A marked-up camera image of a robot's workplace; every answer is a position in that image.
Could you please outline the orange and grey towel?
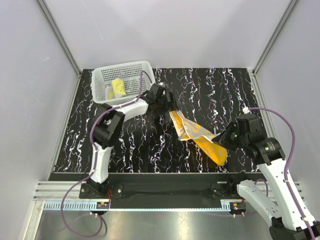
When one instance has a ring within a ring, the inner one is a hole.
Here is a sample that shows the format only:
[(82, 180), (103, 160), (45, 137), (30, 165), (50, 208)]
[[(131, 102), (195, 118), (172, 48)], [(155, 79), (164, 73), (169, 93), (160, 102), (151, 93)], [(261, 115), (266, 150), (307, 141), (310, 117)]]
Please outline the orange and grey towel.
[(178, 139), (192, 140), (217, 165), (224, 165), (227, 161), (227, 150), (212, 142), (215, 135), (196, 122), (187, 119), (180, 110), (169, 112)]

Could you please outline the yellow-green and grey towel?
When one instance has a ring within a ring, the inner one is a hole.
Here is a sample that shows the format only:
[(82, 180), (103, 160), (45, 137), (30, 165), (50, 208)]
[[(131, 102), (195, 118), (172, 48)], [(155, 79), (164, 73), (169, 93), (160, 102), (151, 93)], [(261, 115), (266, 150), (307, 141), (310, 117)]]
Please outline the yellow-green and grey towel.
[(125, 83), (121, 78), (116, 78), (111, 81), (111, 86), (105, 89), (106, 99), (118, 99), (127, 95), (125, 90)]

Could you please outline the white plastic mesh basket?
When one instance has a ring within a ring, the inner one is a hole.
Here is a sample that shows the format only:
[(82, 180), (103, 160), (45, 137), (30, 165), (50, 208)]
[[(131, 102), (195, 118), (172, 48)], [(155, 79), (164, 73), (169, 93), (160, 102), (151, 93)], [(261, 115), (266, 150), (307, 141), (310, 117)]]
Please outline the white plastic mesh basket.
[[(112, 81), (116, 79), (123, 80), (125, 95), (110, 97)], [(149, 90), (155, 82), (153, 69), (146, 60), (98, 67), (91, 75), (92, 98), (97, 104), (121, 105)]]

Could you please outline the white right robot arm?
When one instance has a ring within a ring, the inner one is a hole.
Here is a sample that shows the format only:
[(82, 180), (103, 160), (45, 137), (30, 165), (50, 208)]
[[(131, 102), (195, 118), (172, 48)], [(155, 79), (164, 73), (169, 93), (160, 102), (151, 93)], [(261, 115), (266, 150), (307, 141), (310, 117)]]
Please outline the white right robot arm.
[(274, 137), (267, 137), (261, 119), (252, 113), (242, 114), (213, 138), (227, 150), (243, 149), (262, 172), (274, 201), (244, 173), (228, 179), (225, 190), (232, 198), (246, 200), (264, 219), (274, 240), (315, 240), (320, 223), (310, 213), (297, 190), (286, 163), (285, 153)]

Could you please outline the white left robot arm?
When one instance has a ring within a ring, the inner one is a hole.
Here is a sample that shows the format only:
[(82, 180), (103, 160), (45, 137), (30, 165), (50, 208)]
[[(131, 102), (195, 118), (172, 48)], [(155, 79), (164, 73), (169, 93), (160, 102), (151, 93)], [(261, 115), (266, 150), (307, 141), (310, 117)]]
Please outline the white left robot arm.
[(94, 182), (90, 192), (95, 197), (103, 198), (108, 193), (104, 182), (109, 177), (111, 151), (121, 135), (123, 124), (146, 113), (162, 116), (177, 109), (173, 93), (158, 83), (152, 84), (149, 90), (132, 101), (115, 106), (104, 103), (98, 107), (89, 134), (93, 147), (89, 176)]

